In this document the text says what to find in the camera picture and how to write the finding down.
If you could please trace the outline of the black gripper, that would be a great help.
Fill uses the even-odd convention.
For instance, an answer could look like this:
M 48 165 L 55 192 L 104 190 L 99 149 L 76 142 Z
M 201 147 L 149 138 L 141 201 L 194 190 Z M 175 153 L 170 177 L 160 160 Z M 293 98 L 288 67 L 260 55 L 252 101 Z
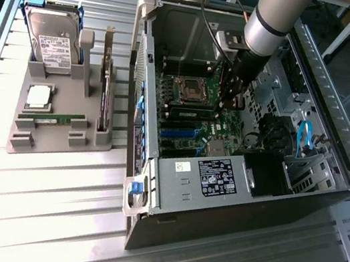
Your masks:
M 270 56 L 260 56 L 249 50 L 239 50 L 225 75 L 220 106 L 243 109 L 243 94 L 262 72 Z

